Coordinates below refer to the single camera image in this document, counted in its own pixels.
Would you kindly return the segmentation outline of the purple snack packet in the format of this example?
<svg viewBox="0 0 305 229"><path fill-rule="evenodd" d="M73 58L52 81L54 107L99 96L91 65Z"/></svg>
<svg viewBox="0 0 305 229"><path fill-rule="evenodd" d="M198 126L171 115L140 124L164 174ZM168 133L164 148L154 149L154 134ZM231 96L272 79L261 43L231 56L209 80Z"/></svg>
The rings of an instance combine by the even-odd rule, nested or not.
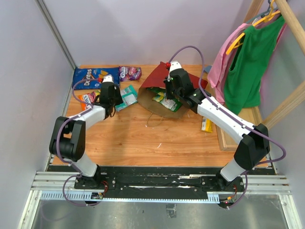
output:
<svg viewBox="0 0 305 229"><path fill-rule="evenodd" d="M137 81L142 75L140 67L119 66L120 82Z"/></svg>

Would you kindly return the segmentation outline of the orange Fox's candy packet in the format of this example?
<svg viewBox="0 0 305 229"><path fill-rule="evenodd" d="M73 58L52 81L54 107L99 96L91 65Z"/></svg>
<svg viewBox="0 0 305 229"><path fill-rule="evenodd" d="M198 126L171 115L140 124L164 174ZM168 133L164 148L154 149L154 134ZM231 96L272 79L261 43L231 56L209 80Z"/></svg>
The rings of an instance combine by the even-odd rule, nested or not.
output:
<svg viewBox="0 0 305 229"><path fill-rule="evenodd" d="M77 98L81 101L81 109L84 111L94 103L95 98L100 95L100 90L92 91L83 95L78 95Z"/></svg>

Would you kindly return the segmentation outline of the blue Doritos chip bag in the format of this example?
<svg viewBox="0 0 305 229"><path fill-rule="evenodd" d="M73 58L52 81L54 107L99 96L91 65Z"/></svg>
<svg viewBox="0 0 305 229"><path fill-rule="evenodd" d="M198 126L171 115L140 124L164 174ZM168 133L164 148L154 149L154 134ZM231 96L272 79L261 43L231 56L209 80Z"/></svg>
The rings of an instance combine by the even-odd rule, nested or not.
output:
<svg viewBox="0 0 305 229"><path fill-rule="evenodd" d="M79 81L84 82L78 84L75 90L89 90L89 89L100 89L100 82L97 80L90 81L90 79L103 78L107 75L113 77L113 81L118 86L120 85L119 68L76 68L73 74L72 87Z"/></svg>

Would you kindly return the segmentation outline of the red brown paper bag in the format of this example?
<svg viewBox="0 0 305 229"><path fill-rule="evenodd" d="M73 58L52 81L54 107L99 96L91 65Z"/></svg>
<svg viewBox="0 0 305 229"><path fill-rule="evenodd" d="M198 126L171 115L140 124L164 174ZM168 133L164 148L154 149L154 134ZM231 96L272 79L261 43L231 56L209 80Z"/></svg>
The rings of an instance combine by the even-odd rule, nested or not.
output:
<svg viewBox="0 0 305 229"><path fill-rule="evenodd" d="M183 67L170 71L178 64L160 62L148 75L138 91L138 103L162 118L181 118L197 108L206 96L201 92L199 77L189 74Z"/></svg>

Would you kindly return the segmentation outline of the green snack packet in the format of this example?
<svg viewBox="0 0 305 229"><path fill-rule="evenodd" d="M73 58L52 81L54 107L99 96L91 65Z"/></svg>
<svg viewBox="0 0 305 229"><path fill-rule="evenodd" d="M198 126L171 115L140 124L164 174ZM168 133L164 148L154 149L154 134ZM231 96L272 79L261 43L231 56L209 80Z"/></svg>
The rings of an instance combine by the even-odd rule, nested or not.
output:
<svg viewBox="0 0 305 229"><path fill-rule="evenodd" d="M148 91L155 93L152 100L158 102L159 104L163 105L165 108L171 110L172 112L177 112L182 103L179 102L177 99L167 99L166 90L159 87L149 87L147 88Z"/></svg>

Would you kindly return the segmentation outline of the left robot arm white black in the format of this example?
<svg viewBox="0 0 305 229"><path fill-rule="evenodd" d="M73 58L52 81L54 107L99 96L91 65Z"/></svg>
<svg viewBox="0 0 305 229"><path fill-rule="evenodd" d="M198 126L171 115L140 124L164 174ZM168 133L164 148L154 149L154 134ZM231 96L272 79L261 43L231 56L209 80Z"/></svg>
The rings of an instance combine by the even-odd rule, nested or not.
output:
<svg viewBox="0 0 305 229"><path fill-rule="evenodd" d="M78 180L84 186L96 189L104 184L100 167L85 153L86 130L115 114L115 106L122 104L118 85L112 82L101 84L101 92L92 106L83 112L56 119L49 152L76 169Z"/></svg>

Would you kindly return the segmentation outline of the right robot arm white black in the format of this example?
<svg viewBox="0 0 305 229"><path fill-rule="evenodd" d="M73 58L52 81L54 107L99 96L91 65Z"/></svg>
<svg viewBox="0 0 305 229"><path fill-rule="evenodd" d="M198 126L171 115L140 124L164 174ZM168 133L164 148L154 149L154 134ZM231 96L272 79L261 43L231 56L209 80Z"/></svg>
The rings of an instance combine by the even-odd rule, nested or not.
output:
<svg viewBox="0 0 305 229"><path fill-rule="evenodd" d="M233 159L214 180L220 190L226 191L232 187L233 180L254 168L269 153L268 129L238 117L203 88L195 89L188 72L178 62L171 63L168 70L164 80L167 98L178 99L184 107L210 119L238 144Z"/></svg>

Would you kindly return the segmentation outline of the teal snack packet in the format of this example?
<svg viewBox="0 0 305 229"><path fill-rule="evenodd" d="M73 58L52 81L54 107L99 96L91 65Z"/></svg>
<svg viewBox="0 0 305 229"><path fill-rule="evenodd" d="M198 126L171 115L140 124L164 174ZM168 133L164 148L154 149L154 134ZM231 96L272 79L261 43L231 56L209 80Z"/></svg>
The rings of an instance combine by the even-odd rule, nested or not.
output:
<svg viewBox="0 0 305 229"><path fill-rule="evenodd" d="M123 103L115 106L116 112L119 112L127 108L128 106L138 102L137 101L138 94L132 85L129 85L124 89L121 89L120 93L122 96Z"/></svg>

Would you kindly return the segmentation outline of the yellow snack packet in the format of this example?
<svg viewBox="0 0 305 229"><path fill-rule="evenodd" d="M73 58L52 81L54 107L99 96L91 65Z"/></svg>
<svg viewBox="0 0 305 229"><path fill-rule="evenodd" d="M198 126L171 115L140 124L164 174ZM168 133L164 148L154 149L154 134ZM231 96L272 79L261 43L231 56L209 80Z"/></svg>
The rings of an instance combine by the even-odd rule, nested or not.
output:
<svg viewBox="0 0 305 229"><path fill-rule="evenodd" d="M211 120L207 119L206 117L202 118L202 126L201 130L207 133L212 133L212 122Z"/></svg>

